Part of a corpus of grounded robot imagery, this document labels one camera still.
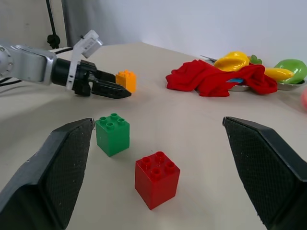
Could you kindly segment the red building block cube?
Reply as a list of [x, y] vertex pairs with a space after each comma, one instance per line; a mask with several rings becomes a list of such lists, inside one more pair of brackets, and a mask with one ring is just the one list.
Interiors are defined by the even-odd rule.
[[158, 151], [136, 161], [135, 189], [152, 210], [176, 195], [179, 176], [175, 163]]

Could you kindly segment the orange building block cube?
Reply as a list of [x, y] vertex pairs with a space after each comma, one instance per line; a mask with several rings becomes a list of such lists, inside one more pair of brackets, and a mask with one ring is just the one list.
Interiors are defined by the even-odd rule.
[[123, 70], [116, 74], [116, 83], [123, 86], [130, 93], [137, 90], [137, 75], [133, 71]]

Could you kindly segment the red cloth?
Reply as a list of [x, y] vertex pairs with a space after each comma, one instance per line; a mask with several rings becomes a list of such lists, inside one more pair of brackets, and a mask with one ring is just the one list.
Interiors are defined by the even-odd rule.
[[264, 74], [262, 65], [248, 65], [239, 71], [226, 72], [202, 60], [184, 63], [166, 76], [166, 88], [183, 92], [197, 90], [203, 97], [228, 97], [229, 90], [238, 85], [232, 79], [242, 79], [243, 83], [258, 94], [278, 91], [277, 82]]

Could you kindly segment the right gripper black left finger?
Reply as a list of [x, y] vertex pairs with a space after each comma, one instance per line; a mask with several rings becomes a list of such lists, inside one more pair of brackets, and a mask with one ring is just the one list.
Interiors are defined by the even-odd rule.
[[53, 130], [0, 191], [0, 230], [66, 230], [83, 184], [94, 121]]

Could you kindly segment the green toy pepper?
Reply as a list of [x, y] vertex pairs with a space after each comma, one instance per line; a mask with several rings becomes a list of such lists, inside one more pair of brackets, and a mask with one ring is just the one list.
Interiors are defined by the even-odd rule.
[[294, 73], [294, 76], [292, 78], [282, 80], [282, 83], [299, 84], [307, 76], [307, 65], [303, 61], [298, 59], [282, 60], [277, 65], [275, 65], [275, 67], [287, 69]]

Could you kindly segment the pink toy fruit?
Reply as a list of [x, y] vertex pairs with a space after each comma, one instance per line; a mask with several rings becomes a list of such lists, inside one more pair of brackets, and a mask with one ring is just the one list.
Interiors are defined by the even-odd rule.
[[301, 104], [302, 108], [307, 111], [307, 87], [303, 90], [301, 94]]

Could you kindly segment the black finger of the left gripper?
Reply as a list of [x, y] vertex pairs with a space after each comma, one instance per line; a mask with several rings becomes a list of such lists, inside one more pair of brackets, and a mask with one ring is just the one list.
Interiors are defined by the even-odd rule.
[[107, 81], [107, 82], [116, 83], [116, 76], [112, 73], [97, 70], [95, 72], [95, 77], [100, 81]]
[[92, 94], [112, 99], [123, 99], [131, 96], [131, 92], [123, 86], [108, 81], [93, 82]]

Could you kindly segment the round metal plate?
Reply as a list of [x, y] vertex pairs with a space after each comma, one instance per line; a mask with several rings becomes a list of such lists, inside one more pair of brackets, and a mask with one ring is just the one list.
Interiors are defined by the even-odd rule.
[[[205, 58], [206, 59], [206, 62], [210, 63], [210, 64], [214, 64], [217, 59], [214, 59], [214, 58], [211, 58], [211, 57], [207, 57], [207, 56], [204, 56], [204, 55], [200, 55], [202, 58]], [[249, 90], [249, 87], [246, 86], [246, 85], [235, 85], [234, 87], [232, 87], [230, 89], [230, 91], [232, 92], [245, 92], [245, 91], [248, 91]]]
[[281, 90], [281, 91], [292, 91], [292, 90], [296, 90], [299, 87], [302, 87], [302, 86], [304, 86], [306, 84], [307, 84], [306, 80], [302, 80], [298, 84], [288, 84], [288, 83], [278, 82], [278, 90]]

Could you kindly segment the yellow toy fruit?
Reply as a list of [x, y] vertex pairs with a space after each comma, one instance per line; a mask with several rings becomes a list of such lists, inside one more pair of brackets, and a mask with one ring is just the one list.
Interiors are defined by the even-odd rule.
[[248, 56], [241, 51], [232, 51], [215, 61], [214, 66], [222, 71], [238, 71], [249, 65]]

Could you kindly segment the green building block cube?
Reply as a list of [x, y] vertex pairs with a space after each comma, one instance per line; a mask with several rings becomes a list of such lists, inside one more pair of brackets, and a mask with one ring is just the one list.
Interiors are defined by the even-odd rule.
[[112, 157], [130, 147], [130, 124], [117, 113], [95, 121], [98, 147]]

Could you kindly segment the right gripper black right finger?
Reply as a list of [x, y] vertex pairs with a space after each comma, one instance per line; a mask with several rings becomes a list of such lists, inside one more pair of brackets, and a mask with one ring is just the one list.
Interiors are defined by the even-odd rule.
[[223, 118], [243, 187], [267, 230], [307, 230], [307, 162], [272, 128]]

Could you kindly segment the yellow toy banana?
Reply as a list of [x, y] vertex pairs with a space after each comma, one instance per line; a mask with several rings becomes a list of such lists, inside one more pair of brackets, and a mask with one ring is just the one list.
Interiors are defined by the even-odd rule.
[[282, 68], [266, 68], [264, 74], [276, 81], [283, 81], [294, 76], [292, 71]]

